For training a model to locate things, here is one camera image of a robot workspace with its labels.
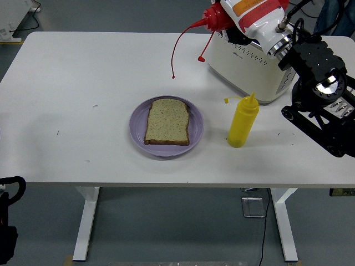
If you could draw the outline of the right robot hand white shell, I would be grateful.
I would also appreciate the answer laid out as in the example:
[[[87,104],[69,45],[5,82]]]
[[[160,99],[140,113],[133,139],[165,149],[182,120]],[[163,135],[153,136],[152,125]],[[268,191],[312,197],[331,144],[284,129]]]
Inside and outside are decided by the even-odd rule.
[[[277,45],[290,41],[290,27],[278,28],[289,1],[241,0],[220,3],[238,29],[248,38],[256,40],[264,53],[274,56]]]

